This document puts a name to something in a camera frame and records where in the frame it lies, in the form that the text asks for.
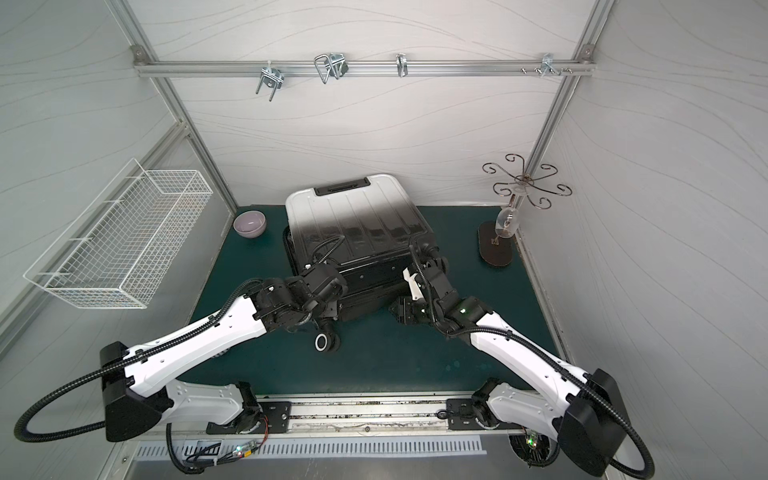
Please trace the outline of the aluminium top crossbar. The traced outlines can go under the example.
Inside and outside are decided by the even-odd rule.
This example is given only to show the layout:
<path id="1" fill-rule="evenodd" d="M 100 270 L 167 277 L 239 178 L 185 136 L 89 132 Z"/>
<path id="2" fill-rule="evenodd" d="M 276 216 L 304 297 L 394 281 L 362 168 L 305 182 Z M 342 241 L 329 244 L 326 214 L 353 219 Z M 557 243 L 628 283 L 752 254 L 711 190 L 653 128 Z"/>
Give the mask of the aluminium top crossbar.
<path id="1" fill-rule="evenodd" d="M 406 57 L 408 76 L 405 78 L 436 77 L 517 77 L 523 75 L 520 68 L 539 65 L 534 60 L 415 60 Z M 134 69 L 143 78 L 257 78 L 268 61 L 158 61 L 136 64 Z M 315 78 L 319 75 L 312 60 L 272 61 L 285 78 Z M 346 78 L 399 78 L 395 57 L 385 60 L 347 60 L 349 71 Z M 596 70 L 594 62 L 555 59 L 555 64 L 567 66 L 572 73 L 567 76 L 590 76 Z"/>

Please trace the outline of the metal bracket hook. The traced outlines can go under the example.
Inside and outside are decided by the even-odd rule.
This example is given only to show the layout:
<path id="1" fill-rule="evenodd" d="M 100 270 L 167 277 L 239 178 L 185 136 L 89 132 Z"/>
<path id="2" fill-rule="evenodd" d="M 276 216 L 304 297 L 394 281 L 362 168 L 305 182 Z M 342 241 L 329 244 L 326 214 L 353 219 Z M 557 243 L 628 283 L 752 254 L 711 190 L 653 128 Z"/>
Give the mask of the metal bracket hook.
<path id="1" fill-rule="evenodd" d="M 405 78 L 408 76 L 408 61 L 406 55 L 398 53 L 395 57 L 396 70 L 399 78 Z"/>
<path id="2" fill-rule="evenodd" d="M 523 75 L 537 75 L 538 77 L 548 76 L 567 76 L 572 73 L 572 69 L 567 66 L 561 67 L 555 64 L 554 56 L 551 53 L 545 54 L 538 66 L 532 68 L 520 68 Z"/>
<path id="3" fill-rule="evenodd" d="M 262 90 L 268 91 L 268 101 L 272 102 L 276 93 L 282 88 L 284 81 L 285 76 L 283 72 L 274 67 L 271 62 L 268 62 L 260 71 L 259 83 L 256 87 L 255 94 L 259 95 Z"/>
<path id="4" fill-rule="evenodd" d="M 349 71 L 349 65 L 342 53 L 320 54 L 314 58 L 313 64 L 323 84 L 327 84 L 330 79 L 339 80 Z"/>

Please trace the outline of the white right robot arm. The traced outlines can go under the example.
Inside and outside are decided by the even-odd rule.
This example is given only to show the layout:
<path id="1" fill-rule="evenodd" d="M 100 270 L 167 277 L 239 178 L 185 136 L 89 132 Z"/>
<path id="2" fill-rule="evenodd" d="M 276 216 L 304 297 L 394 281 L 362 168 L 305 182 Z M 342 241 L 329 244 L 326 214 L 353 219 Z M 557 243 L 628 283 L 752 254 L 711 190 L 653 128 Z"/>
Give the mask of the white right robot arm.
<path id="1" fill-rule="evenodd" d="M 511 327 L 481 300 L 452 287 L 444 257 L 425 240 L 409 245 L 403 271 L 409 292 L 391 307 L 403 324 L 427 324 L 494 358 L 522 379 L 529 391 L 488 379 L 470 398 L 474 423 L 486 430 L 516 425 L 514 452 L 544 467 L 558 454 L 594 477 L 602 476 L 627 438 L 626 417 L 615 384 L 604 372 L 595 379 L 547 352 Z"/>

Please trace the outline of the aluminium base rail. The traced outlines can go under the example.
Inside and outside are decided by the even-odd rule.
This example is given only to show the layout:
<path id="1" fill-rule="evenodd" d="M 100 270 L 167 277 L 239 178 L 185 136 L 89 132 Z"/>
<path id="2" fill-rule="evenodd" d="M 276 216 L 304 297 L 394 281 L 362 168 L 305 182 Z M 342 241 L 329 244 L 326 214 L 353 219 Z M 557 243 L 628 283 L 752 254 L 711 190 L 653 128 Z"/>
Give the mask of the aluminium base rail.
<path id="1" fill-rule="evenodd" d="M 212 436 L 269 432 L 346 435 L 480 430 L 470 394 L 287 396 L 255 399 L 234 386 L 180 384 L 133 406 L 105 409 L 106 438 L 134 439 L 172 423 Z"/>

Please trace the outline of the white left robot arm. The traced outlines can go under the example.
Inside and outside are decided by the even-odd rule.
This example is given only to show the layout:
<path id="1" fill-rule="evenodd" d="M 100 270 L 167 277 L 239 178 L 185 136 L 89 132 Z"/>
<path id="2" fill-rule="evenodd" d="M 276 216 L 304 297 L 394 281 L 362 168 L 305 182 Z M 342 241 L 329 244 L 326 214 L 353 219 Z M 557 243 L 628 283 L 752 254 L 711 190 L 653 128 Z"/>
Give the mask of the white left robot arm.
<path id="1" fill-rule="evenodd" d="M 133 439 L 175 422 L 206 422 L 230 434 L 254 430 L 263 410 L 249 383 L 202 385 L 180 375 L 274 330 L 320 322 L 347 290 L 327 264 L 286 279 L 249 279 L 206 318 L 148 343 L 104 347 L 103 366 L 117 369 L 102 380 L 107 440 Z"/>

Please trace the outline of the black cooling fan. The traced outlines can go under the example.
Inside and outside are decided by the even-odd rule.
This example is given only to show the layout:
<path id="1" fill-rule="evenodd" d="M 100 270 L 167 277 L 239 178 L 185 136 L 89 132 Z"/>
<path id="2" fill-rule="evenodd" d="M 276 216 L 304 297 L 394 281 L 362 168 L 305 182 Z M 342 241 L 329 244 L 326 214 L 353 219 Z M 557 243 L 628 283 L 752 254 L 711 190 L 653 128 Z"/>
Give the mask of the black cooling fan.
<path id="1" fill-rule="evenodd" d="M 511 435 L 510 447 L 513 453 L 529 467 L 543 468 L 551 454 L 550 439 L 536 432 Z"/>

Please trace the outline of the dark oval stand base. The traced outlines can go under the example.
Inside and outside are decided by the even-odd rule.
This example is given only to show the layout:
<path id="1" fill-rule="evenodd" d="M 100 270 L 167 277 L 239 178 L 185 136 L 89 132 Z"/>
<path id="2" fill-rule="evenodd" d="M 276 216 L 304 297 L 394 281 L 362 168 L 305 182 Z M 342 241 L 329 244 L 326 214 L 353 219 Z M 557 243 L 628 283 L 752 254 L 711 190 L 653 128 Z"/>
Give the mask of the dark oval stand base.
<path id="1" fill-rule="evenodd" d="M 481 259 L 495 268 L 506 267 L 514 259 L 512 239 L 499 236 L 491 221 L 478 227 L 478 250 Z"/>

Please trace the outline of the white vented strip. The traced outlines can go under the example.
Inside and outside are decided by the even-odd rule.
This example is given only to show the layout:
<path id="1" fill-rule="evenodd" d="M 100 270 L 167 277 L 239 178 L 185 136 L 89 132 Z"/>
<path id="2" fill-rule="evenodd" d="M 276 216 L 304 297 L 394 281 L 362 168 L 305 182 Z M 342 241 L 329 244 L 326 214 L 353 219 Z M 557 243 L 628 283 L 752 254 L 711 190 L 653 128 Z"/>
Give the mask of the white vented strip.
<path id="1" fill-rule="evenodd" d="M 174 443 L 179 459 L 208 448 L 202 459 L 213 459 L 232 453 L 244 440 L 187 440 Z M 254 452 L 254 459 L 321 459 L 321 458 L 437 458 L 484 456 L 487 451 L 479 435 L 403 436 L 403 437 L 322 437 L 273 438 Z M 141 442 L 133 456 L 135 461 L 169 460 L 164 441 Z"/>

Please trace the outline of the clear wine glass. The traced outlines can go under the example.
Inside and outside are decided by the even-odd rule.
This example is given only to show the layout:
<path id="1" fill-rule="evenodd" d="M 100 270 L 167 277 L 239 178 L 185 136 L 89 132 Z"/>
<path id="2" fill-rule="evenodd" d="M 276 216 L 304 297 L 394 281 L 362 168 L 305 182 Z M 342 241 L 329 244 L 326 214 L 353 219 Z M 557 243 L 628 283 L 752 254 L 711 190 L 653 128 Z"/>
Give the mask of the clear wine glass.
<path id="1" fill-rule="evenodd" d="M 515 235 L 520 224 L 520 210 L 514 207 L 503 208 L 495 222 L 495 233 L 499 238 L 511 238 Z"/>

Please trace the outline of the purple ceramic bowl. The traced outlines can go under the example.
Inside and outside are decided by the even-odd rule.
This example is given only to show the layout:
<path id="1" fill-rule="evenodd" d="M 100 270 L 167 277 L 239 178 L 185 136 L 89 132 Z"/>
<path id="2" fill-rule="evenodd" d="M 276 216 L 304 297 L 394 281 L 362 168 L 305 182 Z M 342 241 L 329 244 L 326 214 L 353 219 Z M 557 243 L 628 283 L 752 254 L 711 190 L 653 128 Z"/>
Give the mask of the purple ceramic bowl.
<path id="1" fill-rule="evenodd" d="M 263 212 L 249 210 L 239 214 L 233 221 L 235 232 L 246 239 L 261 236 L 267 227 L 267 219 Z"/>

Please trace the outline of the black and white hardshell suitcase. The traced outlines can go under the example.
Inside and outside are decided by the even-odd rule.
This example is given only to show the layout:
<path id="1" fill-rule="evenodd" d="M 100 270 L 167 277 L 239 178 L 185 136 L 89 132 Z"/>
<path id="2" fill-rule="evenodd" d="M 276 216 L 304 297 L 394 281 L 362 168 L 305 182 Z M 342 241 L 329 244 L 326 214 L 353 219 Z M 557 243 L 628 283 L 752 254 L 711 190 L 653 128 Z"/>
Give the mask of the black and white hardshell suitcase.
<path id="1" fill-rule="evenodd" d="M 412 245 L 429 245 L 434 232 L 399 181 L 377 174 L 291 194 L 283 243 L 295 274 L 318 261 L 333 266 L 347 292 L 311 323 L 315 349 L 340 345 L 334 324 L 355 320 L 411 294 L 404 271 L 412 266 Z"/>

